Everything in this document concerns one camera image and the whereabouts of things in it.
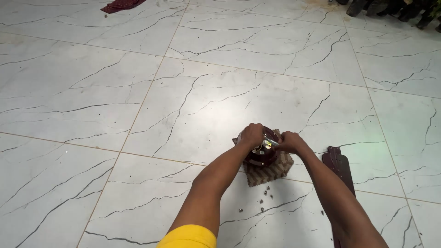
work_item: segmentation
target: red cloth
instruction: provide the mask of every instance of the red cloth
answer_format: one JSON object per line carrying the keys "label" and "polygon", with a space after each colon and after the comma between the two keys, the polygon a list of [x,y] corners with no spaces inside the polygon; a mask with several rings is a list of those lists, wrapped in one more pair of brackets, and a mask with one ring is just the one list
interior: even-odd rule
{"label": "red cloth", "polygon": [[106,12],[107,14],[111,14],[121,10],[135,8],[136,6],[144,2],[145,0],[115,0],[107,4],[107,6],[102,8],[101,10]]}

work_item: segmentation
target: person's left hand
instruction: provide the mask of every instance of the person's left hand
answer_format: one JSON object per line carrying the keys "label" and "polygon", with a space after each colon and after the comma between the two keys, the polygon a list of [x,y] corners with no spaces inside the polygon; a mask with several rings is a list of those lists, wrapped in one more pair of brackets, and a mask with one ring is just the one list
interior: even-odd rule
{"label": "person's left hand", "polygon": [[250,150],[260,146],[263,142],[263,126],[260,123],[251,123],[244,129],[240,143],[246,144]]}

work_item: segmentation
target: cloth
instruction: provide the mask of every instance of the cloth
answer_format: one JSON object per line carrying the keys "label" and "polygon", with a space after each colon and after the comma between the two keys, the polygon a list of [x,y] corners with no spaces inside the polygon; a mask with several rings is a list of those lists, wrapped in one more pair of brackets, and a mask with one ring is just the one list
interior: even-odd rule
{"label": "cloth", "polygon": [[115,0],[101,10],[107,14],[115,13],[125,9],[132,9],[144,3],[145,0]]}
{"label": "cloth", "polygon": [[156,248],[216,248],[216,236],[200,225],[183,225],[169,232]]}
{"label": "cloth", "polygon": [[[280,138],[279,129],[274,129],[274,133]],[[233,143],[237,144],[237,138],[233,139]],[[266,182],[271,182],[278,178],[286,177],[289,169],[294,164],[294,160],[287,152],[281,151],[277,159],[269,166],[252,166],[243,163],[245,174],[248,179],[248,186],[253,187]]]}

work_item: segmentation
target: hand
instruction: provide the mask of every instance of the hand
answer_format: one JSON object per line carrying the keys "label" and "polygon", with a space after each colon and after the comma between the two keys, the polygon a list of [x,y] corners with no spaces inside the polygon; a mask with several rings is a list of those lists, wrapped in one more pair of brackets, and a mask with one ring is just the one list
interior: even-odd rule
{"label": "hand", "polygon": [[274,147],[276,150],[294,153],[299,156],[304,153],[313,152],[298,133],[283,132],[282,138],[279,139],[279,144]]}
{"label": "hand", "polygon": [[260,146],[264,139],[262,124],[249,124],[248,127],[243,130],[240,138],[240,143],[247,145],[250,150]]}

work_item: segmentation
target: yellow shirt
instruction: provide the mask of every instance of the yellow shirt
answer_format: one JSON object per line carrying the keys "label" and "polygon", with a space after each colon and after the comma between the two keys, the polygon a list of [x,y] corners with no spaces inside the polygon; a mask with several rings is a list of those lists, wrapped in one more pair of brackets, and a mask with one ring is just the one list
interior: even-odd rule
{"label": "yellow shirt", "polygon": [[216,236],[200,225],[183,225],[169,232],[156,248],[216,248]]}

